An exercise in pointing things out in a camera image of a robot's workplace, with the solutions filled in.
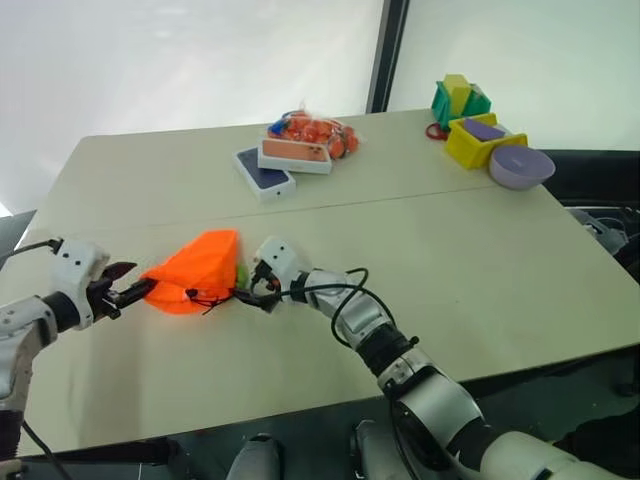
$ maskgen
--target white wall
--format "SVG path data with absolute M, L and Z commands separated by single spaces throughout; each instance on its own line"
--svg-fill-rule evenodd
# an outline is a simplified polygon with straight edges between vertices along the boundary
M 640 1 L 414 0 L 389 110 L 463 73 L 531 146 L 640 149 Z
M 2 0 L 0 202 L 86 135 L 363 113 L 382 0 Z

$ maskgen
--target black pole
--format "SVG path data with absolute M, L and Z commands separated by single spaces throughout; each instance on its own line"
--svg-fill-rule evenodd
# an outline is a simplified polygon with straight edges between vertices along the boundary
M 385 0 L 382 7 L 367 113 L 387 110 L 408 10 L 409 0 Z

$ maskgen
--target purple bowl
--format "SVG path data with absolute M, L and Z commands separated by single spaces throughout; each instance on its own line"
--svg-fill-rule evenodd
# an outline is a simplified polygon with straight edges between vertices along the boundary
M 539 150 L 520 145 L 496 147 L 491 153 L 489 172 L 500 185 L 527 190 L 541 184 L 556 171 L 553 161 Z

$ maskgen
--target orange balls in mesh bag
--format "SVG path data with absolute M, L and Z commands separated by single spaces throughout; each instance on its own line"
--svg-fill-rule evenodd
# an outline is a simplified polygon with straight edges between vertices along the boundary
M 353 127 L 331 118 L 315 118 L 305 110 L 285 113 L 267 128 L 270 138 L 325 145 L 332 159 L 358 150 L 360 139 Z

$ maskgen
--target purple block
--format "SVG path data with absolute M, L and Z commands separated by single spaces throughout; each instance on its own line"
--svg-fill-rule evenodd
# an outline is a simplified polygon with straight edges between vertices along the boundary
M 480 123 L 472 118 L 465 118 L 463 123 L 464 129 L 481 142 L 495 140 L 504 137 L 504 132 L 497 128 L 490 127 L 484 123 Z

